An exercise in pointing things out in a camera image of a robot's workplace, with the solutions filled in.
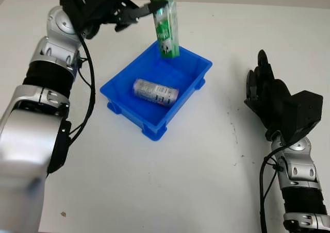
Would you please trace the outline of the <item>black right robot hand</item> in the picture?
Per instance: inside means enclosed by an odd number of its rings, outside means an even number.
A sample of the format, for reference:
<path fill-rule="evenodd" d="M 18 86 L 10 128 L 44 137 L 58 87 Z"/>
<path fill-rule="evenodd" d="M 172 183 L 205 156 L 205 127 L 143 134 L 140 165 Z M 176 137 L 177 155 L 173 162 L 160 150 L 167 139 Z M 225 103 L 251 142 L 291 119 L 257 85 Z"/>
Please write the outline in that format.
<path fill-rule="evenodd" d="M 281 131 L 283 101 L 289 97 L 287 86 L 274 77 L 266 52 L 260 50 L 257 67 L 249 70 L 246 77 L 244 103 L 260 118 L 268 141 L 272 141 Z"/>

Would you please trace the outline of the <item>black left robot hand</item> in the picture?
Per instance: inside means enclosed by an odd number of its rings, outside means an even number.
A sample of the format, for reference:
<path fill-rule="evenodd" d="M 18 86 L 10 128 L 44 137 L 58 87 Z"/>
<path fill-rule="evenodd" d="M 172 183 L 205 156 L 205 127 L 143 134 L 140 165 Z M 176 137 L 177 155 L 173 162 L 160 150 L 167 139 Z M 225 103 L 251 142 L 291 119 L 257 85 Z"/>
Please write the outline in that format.
<path fill-rule="evenodd" d="M 137 6 L 131 0 L 82 0 L 82 15 L 86 39 L 92 39 L 102 24 L 114 24 L 120 32 L 131 24 L 137 24 L 140 18 L 156 13 L 168 4 L 167 0 L 151 0 L 143 6 Z"/>

